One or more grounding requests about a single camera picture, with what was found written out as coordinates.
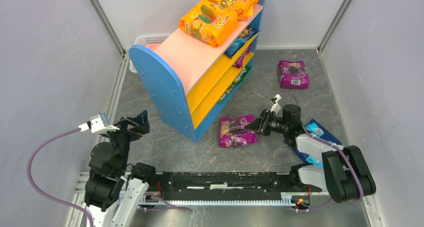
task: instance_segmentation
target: gray wall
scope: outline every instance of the gray wall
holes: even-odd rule
[[[423,10],[423,0],[353,0],[323,51],[347,135],[373,173],[388,227],[424,221]]]
[[[88,0],[0,0],[0,226],[59,227],[68,207],[32,189],[26,166],[43,141],[105,110],[120,55]],[[34,179],[72,200],[95,136],[46,146]]]
[[[200,0],[99,0],[124,48],[139,35],[171,34]],[[343,0],[266,0],[259,48],[314,49]]]

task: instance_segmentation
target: gray floor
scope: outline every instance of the gray floor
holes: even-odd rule
[[[279,60],[304,61],[310,78],[307,90],[281,89],[277,80]],[[193,143],[164,124],[139,76],[127,70],[116,117],[149,112],[150,133],[131,144],[129,163],[145,163],[157,171],[278,171],[288,172],[299,158],[283,143],[281,134],[259,136],[259,143],[238,148],[218,146],[219,119],[243,114],[259,116],[270,107],[275,94],[295,95],[302,111],[302,121],[316,119],[342,143],[347,139],[336,108],[333,93],[316,50],[258,50],[252,73],[210,125],[198,143]],[[284,97],[280,104],[293,103]]]

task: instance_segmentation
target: blue snack bag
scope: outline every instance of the blue snack bag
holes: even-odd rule
[[[226,49],[224,52],[226,56],[232,58],[238,50],[240,50],[243,45],[245,45],[246,41],[250,40],[252,36],[254,36],[258,32],[257,29],[252,27],[245,28],[241,34],[234,40],[234,42]]]

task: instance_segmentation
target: white cable clip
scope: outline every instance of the white cable clip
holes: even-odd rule
[[[80,132],[84,132],[84,131],[88,131],[90,129],[89,124],[88,123],[83,123],[78,125],[78,128],[80,128]]]

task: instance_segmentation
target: red wire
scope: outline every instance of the red wire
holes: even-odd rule
[[[307,189],[308,189],[308,193],[307,193],[306,198],[310,198],[311,197],[311,194],[312,194],[312,189],[311,189],[311,185],[310,184],[307,186]]]
[[[160,186],[160,190],[162,190],[162,199],[165,199],[165,191],[164,191],[164,189],[162,188],[162,186]]]

